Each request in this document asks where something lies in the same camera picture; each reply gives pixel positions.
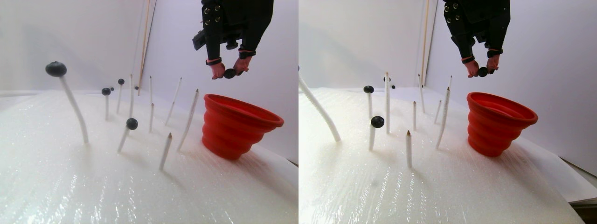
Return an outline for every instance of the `white bent stick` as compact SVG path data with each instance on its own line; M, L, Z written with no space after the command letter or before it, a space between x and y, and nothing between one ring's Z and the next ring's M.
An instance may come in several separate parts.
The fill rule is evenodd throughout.
M81 131L83 132L83 142L87 144L89 143L89 138L87 137L87 126L85 125L85 120L83 120L83 115L81 115L81 110L79 110L79 106L77 106L75 97L73 96L73 93L70 91L69 86L66 84L66 79L64 78L64 76L60 77L60 82L62 83L64 92L66 92L66 97L69 98L70 105L73 106L73 109L75 110L76 117L79 119Z
M332 121L328 113L326 113L324 108L319 104L319 102L317 101L313 93L311 93L309 87L307 87L307 84L304 83L304 80L300 75L298 76L298 81L298 86L301 90L303 90L304 95L307 96L307 99L309 99L309 101L311 101L311 103L315 106L319 114L324 117L325 122L328 124L328 127L330 128L330 131L334 136L334 140L336 140L336 142L339 142L340 135L338 134L338 129L336 129L336 125L334 125L334 121Z

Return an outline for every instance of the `red collapsible bowl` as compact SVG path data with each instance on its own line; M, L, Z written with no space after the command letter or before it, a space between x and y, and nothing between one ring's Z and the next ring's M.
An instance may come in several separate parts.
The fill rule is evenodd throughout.
M225 96L206 94L201 142L214 154L235 160L284 120L258 106Z
M469 93L469 144L480 154L497 157L523 129L537 122L527 107L487 93Z

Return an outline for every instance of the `white foam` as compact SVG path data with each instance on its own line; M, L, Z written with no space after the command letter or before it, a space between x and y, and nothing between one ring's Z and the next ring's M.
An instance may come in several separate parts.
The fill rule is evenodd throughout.
M116 153L128 114L110 113L102 97L75 95L88 125L81 141L64 92L40 94L0 112L0 223L294 223L298 191L274 164L253 152L227 161L201 143L203 119L194 119L181 152L170 151L163 171L164 137L180 141L187 112L135 105L139 127Z
M395 136L378 133L369 151L364 93L313 93L343 140L332 140L300 96L301 223L582 223L518 146L498 158L475 152L466 142L467 111L450 108L439 150L435 114L418 113L408 169L404 135L412 126L412 101L392 100ZM383 105L385 99L373 100ZM382 106L373 110L373 116L383 113Z

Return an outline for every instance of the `white stick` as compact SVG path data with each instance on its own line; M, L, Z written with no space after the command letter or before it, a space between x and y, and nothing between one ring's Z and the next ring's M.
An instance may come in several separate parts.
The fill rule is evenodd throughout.
M413 101L413 131L417 130L417 102Z
M151 104L151 113L149 114L149 133L151 133L152 125L153 125L153 103Z
M122 95L122 85L120 85L120 88L118 89L118 104L116 105L116 113L118 113L118 111L120 111L120 96Z
M195 90L195 98L193 99L193 105L190 108L189 119L187 120L187 127L184 128L183 137L182 137L182 139L180 139L180 144L176 148L177 152L180 152L180 148L183 147L184 139L186 138L187 133L189 133L190 123L193 121L193 114L195 114L195 106L197 105L198 98L199 98L199 89Z
M442 116L442 129L439 131L438 142L435 145L435 149L439 149L439 143L442 141L442 135L444 134L444 129L446 128L446 119L448 118L448 101L450 99L450 88L446 91L446 99L444 102L444 114Z
M390 76L386 72L386 133L390 133Z
M300 75L298 76L298 81L299 81L298 86L300 87L301 90L303 90L304 95L307 96L307 99L309 99L309 101L311 101L311 103L315 106L315 108L317 108L317 111L319 112L319 114L324 117L325 122L328 124L328 127L330 128L330 131L332 132L332 135L334 136L334 140L336 140L336 142L339 142L340 134L338 134L338 130L336 129L336 125L334 125L334 121L332 121L332 119L330 118L328 113L326 113L324 108L319 104L319 102L317 101L317 99L315 98L313 93L311 93L311 91L309 90L309 87L307 87L307 84L304 83L304 80Z
M438 111L435 112L435 119L433 120L433 123L437 123L438 122L438 115L439 115L439 108L442 106L442 100L439 100L439 104L438 104Z
M133 105L134 105L134 88L133 88L133 75L130 75L130 82L129 85L131 86L131 105L128 107L128 117L132 118L133 117Z
M87 143L89 143L89 138L87 137L87 126L85 125L85 121L83 120L83 115L81 115L79 106L77 106L75 97L73 96L73 93L70 91L69 86L66 84L66 79L64 78L64 76L60 77L60 82L62 83L64 92L66 92L66 97L69 98L70 105L73 106L73 109L75 110L76 117L79 119L79 124L81 125L81 131L83 132L83 142L85 144L87 144Z
M410 131L407 131L407 165L408 168L413 167L413 141L411 139Z
M122 135L122 139L120 140L120 145L118 145L118 153L120 153L120 151L122 151L122 147L124 146L124 140L127 139L129 131L130 131L130 129L128 129L128 127L125 125L124 126L124 134Z
M149 76L149 102L153 104L153 84L151 76Z
M369 125L369 151L373 150L373 143L375 142L375 127Z
M164 125L168 125L168 121L170 120L170 115L172 115L172 110L174 109L174 102L176 102L176 96L179 94L180 83L183 82L183 78L180 77L179 86L176 87L176 92L174 93L174 99L172 99L172 106L170 106L170 112L168 112L168 117L166 118L166 123Z
M373 117L373 103L371 102L371 93L367 93L367 99L369 101L369 117L367 119L371 119Z
M106 96L106 121L108 120L108 96Z
M418 75L418 92L421 94L421 107L425 113L425 99L423 98L423 84L421 82L421 74Z
M172 143L172 132L168 134L166 139L166 146L164 147L164 154L162 155L162 162L159 164L159 170L164 170L164 164L166 163L166 156L168 156L168 150L170 150L170 143Z

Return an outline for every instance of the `white backdrop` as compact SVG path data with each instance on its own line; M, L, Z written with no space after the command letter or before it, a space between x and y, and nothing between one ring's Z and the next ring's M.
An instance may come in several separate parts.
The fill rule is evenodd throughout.
M157 2L141 88L149 91L152 76L154 97L170 101L183 77L177 98L177 106L182 109L190 108L195 89L199 88L201 97L220 94L272 111L284 119L284 126L266 133L259 145L298 162L297 1L274 2L272 22L251 60L249 72L217 80L211 80L211 69L205 65L205 48L195 51L192 44L193 36L202 29L201 7L197 0ZM221 56L229 68L238 58L238 51L226 50L223 44ZM205 112L203 98L196 112Z
M151 0L149 24L155 0ZM0 90L60 90L45 66L63 62L70 87L99 92L138 76L148 0L0 1Z
M500 70L484 78L467 78L458 49L443 17L437 21L427 86L444 93L453 75L451 98L466 105L469 92L496 94L519 102L539 116L522 136L597 174L597 2L510 1L512 18L500 57ZM486 49L475 44L480 66Z
M424 0L300 0L300 74L310 88L417 86ZM430 14L436 1L430 1ZM428 21L427 44L433 18Z

